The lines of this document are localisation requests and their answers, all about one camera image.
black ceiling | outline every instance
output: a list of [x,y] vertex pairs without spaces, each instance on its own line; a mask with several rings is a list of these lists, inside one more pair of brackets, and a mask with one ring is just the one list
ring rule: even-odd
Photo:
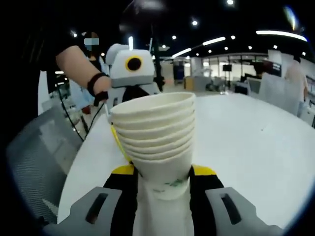
[[[195,56],[196,53],[200,57],[208,56],[209,49],[212,55],[223,54],[226,53],[225,46],[229,48],[229,53],[266,53],[277,45],[278,50],[284,53],[302,55],[306,52],[307,59],[314,61],[312,45],[315,38],[312,31],[315,29],[315,17],[309,1],[234,0],[234,7],[227,6],[226,0],[155,1],[162,3],[164,8],[159,11],[142,9],[137,4],[130,4],[130,0],[90,0],[89,5],[77,6],[77,1],[71,0],[65,3],[63,11],[75,30],[96,31],[103,51],[115,42],[126,44],[130,35],[134,36],[135,48],[148,49],[153,27],[159,44],[170,47],[161,56],[171,56],[204,41],[225,36],[226,41],[197,47],[185,56]],[[256,30],[293,32],[284,14],[286,5],[300,21],[300,27],[294,33],[303,34],[311,43],[285,36],[256,35]],[[197,27],[191,25],[193,19],[199,22]],[[177,39],[172,40],[172,35],[176,35]]]

black shirt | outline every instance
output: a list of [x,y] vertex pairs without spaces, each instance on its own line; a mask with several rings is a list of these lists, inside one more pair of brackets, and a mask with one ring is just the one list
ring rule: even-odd
[[92,63],[93,66],[95,66],[99,71],[102,71],[102,67],[99,63],[99,60],[91,60],[90,63]]
[[57,12],[54,1],[28,1],[19,3],[15,16],[19,25],[12,25],[10,39],[13,39],[11,54],[14,68],[6,79],[10,90],[2,105],[4,125],[1,136],[8,144],[22,128],[38,114],[38,82],[40,71],[53,65],[56,55],[76,45],[69,25]]

white paper cup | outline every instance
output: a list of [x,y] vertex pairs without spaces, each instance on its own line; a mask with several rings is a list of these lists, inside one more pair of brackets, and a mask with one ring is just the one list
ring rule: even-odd
[[123,102],[110,110],[111,120],[132,121],[175,113],[194,105],[191,92],[160,93]]
[[135,139],[125,138],[121,136],[119,133],[117,133],[117,137],[122,145],[128,144],[128,145],[139,147],[139,148],[158,147],[158,146],[166,145],[166,144],[173,143],[180,140],[184,136],[188,135],[190,132],[194,131],[194,128],[195,128],[195,124],[192,123],[183,130],[180,130],[178,132],[175,132],[170,135],[160,137],[157,139],[135,140]]
[[121,129],[116,126],[116,132],[121,136],[129,139],[135,140],[147,140],[147,139],[157,139],[161,137],[165,137],[169,134],[175,133],[177,131],[183,130],[190,124],[195,122],[195,114],[193,113],[191,116],[171,125],[163,126],[160,128],[154,129],[145,129],[145,130],[127,130]]
[[163,153],[166,151],[174,150],[185,143],[187,143],[190,139],[194,138],[194,129],[182,137],[181,139],[171,142],[165,145],[156,146],[156,147],[134,147],[132,145],[123,143],[122,146],[124,147],[124,150],[130,150],[132,152],[140,153],[140,154],[157,154],[157,153]]
[[140,130],[140,129],[153,129],[159,128],[173,123],[177,123],[185,117],[189,117],[194,113],[195,106],[190,106],[183,110],[162,115],[153,118],[139,118],[139,120],[126,120],[126,121],[117,121],[114,120],[113,124],[117,128],[127,129],[127,130]]
[[190,146],[178,155],[164,160],[131,159],[155,197],[170,200],[178,198],[188,187],[192,152],[193,146]]
[[186,150],[187,148],[192,146],[193,141],[194,141],[194,138],[192,137],[186,143],[184,143],[183,145],[181,145],[175,149],[171,149],[171,150],[168,150],[165,152],[155,153],[155,154],[142,154],[142,153],[131,151],[125,147],[124,147],[124,151],[125,151],[125,153],[127,153],[128,156],[133,156],[133,157],[140,158],[140,159],[163,160],[163,159],[170,158],[172,156],[178,155],[179,153],[183,152],[184,150]]

round table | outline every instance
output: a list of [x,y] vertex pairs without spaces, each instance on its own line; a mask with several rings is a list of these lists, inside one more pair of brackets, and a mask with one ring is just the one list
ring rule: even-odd
[[[193,163],[211,167],[226,187],[256,206],[268,225],[285,228],[315,182],[315,130],[298,117],[241,94],[196,99]],[[110,125],[101,116],[84,141],[66,179],[58,222],[71,205],[125,165]]]

white robot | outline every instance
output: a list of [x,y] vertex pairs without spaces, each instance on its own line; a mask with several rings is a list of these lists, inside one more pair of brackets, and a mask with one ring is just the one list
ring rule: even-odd
[[106,54],[106,64],[110,66],[109,77],[112,88],[108,91],[106,113],[110,117],[110,109],[123,102],[126,88],[139,86],[149,95],[160,93],[153,81],[154,64],[147,50],[129,50],[128,45],[114,44]]

